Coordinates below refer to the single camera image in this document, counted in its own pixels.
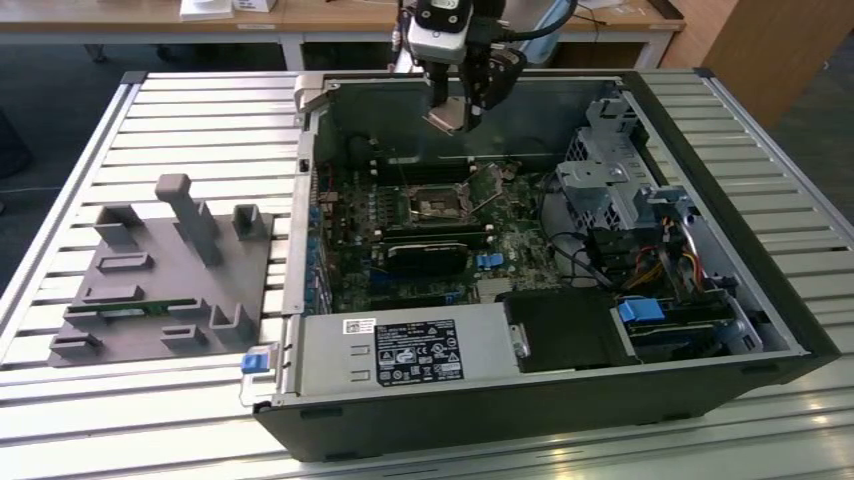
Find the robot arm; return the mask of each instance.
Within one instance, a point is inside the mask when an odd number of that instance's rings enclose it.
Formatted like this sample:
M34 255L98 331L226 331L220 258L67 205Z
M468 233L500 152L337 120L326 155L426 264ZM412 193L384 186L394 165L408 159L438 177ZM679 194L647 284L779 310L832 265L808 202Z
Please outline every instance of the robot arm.
M426 120L448 134L472 130L482 111L509 95L526 58L505 44L524 42L553 33L571 18L577 0L548 26L513 32L500 18L505 0L416 0L402 8L397 32L413 62L424 69L432 90ZM454 65L462 97L448 96L448 70Z

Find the metal bracket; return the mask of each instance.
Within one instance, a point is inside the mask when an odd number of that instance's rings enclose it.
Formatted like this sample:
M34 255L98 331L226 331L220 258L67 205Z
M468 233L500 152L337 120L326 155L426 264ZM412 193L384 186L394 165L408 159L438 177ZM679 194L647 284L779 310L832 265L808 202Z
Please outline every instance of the metal bracket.
M322 73L304 73L296 77L293 83L293 102L296 111L305 113L325 103L326 90L334 88L325 86L325 75Z

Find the blue connector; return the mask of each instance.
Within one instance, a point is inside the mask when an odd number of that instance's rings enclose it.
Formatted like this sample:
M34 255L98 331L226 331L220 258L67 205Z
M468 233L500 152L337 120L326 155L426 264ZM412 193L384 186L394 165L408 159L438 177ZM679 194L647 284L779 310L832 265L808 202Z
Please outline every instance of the blue connector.
M493 253L489 255L489 267L500 267L504 264L504 254Z

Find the green circuit board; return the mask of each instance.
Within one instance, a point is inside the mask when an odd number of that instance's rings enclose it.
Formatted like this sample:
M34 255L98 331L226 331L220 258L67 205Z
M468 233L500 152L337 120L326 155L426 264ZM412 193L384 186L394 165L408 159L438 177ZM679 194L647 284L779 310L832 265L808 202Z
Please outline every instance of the green circuit board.
M510 162L474 165L457 184L377 186L360 175L340 186L322 208L334 312L478 303L481 280L505 279L512 290L560 285L536 220L541 173L517 174ZM386 247L374 232L468 224L489 225L490 238L468 252L461 272L400 279L382 268ZM477 259L494 254L500 264L484 267Z

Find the motherboard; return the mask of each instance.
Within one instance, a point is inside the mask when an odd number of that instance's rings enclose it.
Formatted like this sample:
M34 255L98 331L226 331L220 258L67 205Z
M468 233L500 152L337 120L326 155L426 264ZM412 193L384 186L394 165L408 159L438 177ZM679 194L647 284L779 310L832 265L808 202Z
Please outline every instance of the motherboard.
M509 159L377 159L318 175L332 311L494 301L553 288L537 222L543 174Z

